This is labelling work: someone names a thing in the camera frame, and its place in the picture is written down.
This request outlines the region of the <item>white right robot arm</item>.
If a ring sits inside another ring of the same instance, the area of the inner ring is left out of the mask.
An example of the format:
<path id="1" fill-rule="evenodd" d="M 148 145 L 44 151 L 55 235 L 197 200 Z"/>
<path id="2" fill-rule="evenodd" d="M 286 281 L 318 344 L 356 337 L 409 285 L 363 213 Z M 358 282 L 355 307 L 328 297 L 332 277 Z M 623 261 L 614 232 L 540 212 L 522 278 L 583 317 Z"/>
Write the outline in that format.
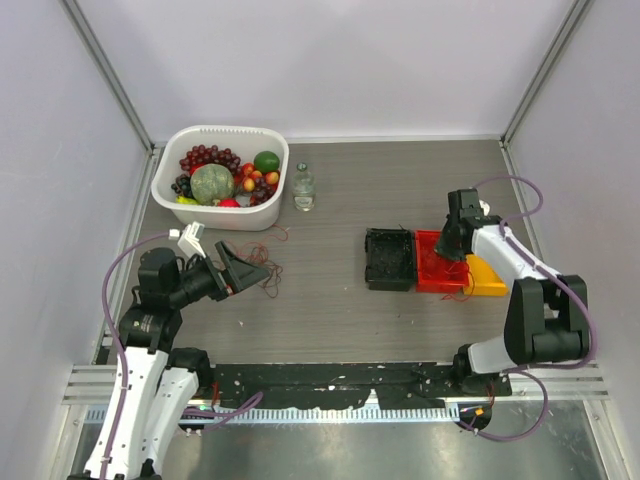
<path id="1" fill-rule="evenodd" d="M 485 212 L 475 188 L 449 192 L 448 208 L 435 253 L 452 261 L 475 255 L 510 292 L 503 333 L 464 345 L 454 356 L 455 389 L 472 395 L 500 373 L 526 367 L 573 369 L 588 363 L 597 343 L 585 281 L 538 259 L 505 219 Z"/>

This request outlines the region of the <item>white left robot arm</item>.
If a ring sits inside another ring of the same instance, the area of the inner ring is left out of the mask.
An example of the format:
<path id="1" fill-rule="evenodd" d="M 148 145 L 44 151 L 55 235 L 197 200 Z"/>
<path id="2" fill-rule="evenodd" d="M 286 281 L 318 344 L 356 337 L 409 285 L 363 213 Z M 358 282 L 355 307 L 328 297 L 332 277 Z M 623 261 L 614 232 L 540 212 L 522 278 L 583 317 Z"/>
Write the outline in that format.
<path id="1" fill-rule="evenodd" d="M 208 297 L 222 301 L 269 276 L 224 242 L 216 266 L 204 253 L 189 259 L 170 248 L 140 258 L 134 302 L 118 323 L 117 369 L 106 416 L 80 479 L 159 479 L 173 435 L 189 401 L 213 385 L 208 354 L 176 348 L 182 310 Z"/>

